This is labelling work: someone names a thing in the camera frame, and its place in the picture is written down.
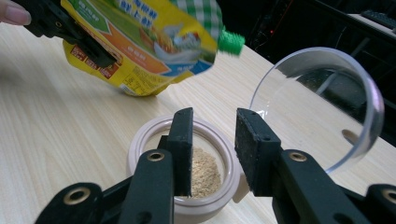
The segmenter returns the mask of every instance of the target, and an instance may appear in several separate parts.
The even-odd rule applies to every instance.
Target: round container
[[[337,49],[302,49],[266,73],[250,103],[284,149],[330,173],[357,162],[381,132],[384,103],[367,72]]]
[[[140,155],[157,148],[161,135],[169,133],[172,116],[153,119],[143,125],[134,136],[128,153],[130,175],[134,173]],[[241,167],[233,150],[233,145],[211,124],[193,119],[193,146],[200,147],[216,160],[221,185],[219,189],[204,198],[175,197],[175,223],[199,223],[215,216],[235,195]]]

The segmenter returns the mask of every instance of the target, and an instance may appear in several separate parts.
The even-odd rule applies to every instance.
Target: white desk
[[[240,58],[219,54],[212,69],[156,97],[134,98],[70,66],[60,39],[3,23],[0,34],[0,223],[33,223],[71,184],[107,189],[123,180],[134,134],[160,115],[192,106],[233,142],[236,108],[248,107],[272,66],[244,48]],[[395,160],[396,149],[378,140],[359,164],[332,177],[363,194],[371,183],[396,185]],[[271,199],[251,194],[207,221],[274,222]]]

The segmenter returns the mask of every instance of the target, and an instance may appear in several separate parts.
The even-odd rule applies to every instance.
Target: human hand
[[[28,25],[31,20],[30,13],[17,3],[10,0],[0,0],[0,22]]]

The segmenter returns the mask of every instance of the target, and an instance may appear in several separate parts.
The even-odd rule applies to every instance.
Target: keyboard
[[[361,13],[361,16],[363,16],[364,18],[370,21],[374,21],[380,25],[388,27],[391,30],[396,27],[396,20],[389,18],[384,13],[375,12],[372,10],[366,10]]]

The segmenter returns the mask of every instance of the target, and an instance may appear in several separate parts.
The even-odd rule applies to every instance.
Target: dark background
[[[381,137],[396,146],[396,38],[347,15],[371,9],[396,19],[394,1],[319,0],[331,10],[311,4],[311,0],[217,1],[226,29],[243,35],[247,46],[271,63],[310,47],[339,49],[354,57],[384,97]],[[370,41],[360,48],[365,38]]]

